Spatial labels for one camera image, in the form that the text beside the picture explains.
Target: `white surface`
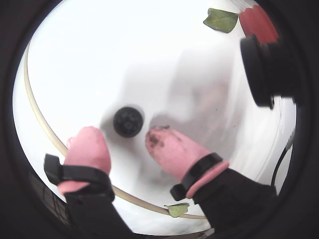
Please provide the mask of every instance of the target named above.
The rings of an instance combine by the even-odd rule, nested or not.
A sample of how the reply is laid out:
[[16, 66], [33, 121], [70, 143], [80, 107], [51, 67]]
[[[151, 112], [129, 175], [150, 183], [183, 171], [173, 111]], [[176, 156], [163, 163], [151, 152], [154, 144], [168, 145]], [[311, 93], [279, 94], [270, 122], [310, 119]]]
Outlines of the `white surface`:
[[[39, 27], [30, 45], [29, 77], [44, 117], [63, 142], [87, 125], [105, 133], [112, 183], [145, 201], [174, 204], [176, 183], [144, 148], [150, 126], [169, 124], [256, 179], [278, 158], [273, 143], [281, 112], [256, 107], [239, 49], [239, 22], [230, 34], [202, 22], [209, 7], [238, 12], [224, 0], [68, 0]], [[133, 139], [116, 135], [112, 116], [136, 105], [144, 127]], [[13, 111], [22, 148], [41, 179], [45, 153], [60, 156], [29, 106], [18, 70]], [[190, 214], [203, 215], [191, 200]], [[202, 231], [206, 220], [171, 218], [116, 198], [115, 207], [137, 233], [177, 235]]]

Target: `black frame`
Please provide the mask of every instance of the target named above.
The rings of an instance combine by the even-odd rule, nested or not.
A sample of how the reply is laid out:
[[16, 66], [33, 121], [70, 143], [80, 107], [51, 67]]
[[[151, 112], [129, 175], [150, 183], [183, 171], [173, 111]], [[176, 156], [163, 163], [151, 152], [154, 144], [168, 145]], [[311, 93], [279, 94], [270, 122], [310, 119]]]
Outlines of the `black frame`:
[[[48, 202], [34, 193], [32, 181], [38, 185], [42, 181], [24, 155], [12, 112], [13, 85], [23, 52], [37, 27], [60, 2], [0, 1], [0, 232], [9, 232], [14, 238], [79, 238], [67, 214], [53, 214]], [[314, 238], [319, 233], [319, 36], [315, 31], [319, 28], [318, 4], [315, 0], [257, 2], [276, 23], [298, 66], [301, 87], [294, 149], [278, 203], [248, 224], [213, 237]]]

